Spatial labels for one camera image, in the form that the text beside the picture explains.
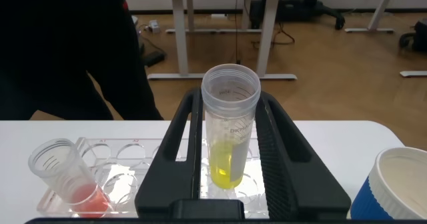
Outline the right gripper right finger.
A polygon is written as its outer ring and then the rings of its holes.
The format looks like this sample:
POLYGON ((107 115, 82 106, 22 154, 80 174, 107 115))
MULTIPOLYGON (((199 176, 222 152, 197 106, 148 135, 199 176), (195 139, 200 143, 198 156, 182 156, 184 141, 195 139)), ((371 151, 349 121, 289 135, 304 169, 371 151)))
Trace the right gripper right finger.
POLYGON ((345 219, 351 200, 283 107, 263 92, 256 132, 270 219, 345 219))

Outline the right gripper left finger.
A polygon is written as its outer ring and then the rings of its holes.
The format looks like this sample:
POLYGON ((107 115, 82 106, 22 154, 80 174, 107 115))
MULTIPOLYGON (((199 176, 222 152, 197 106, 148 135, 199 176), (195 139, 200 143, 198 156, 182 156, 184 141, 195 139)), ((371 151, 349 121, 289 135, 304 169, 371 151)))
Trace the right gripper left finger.
POLYGON ((203 103, 199 88, 188 91, 164 135, 135 196, 139 217, 169 217, 172 203, 199 199, 203 103), (190 117, 185 161, 177 161, 183 132, 190 117))

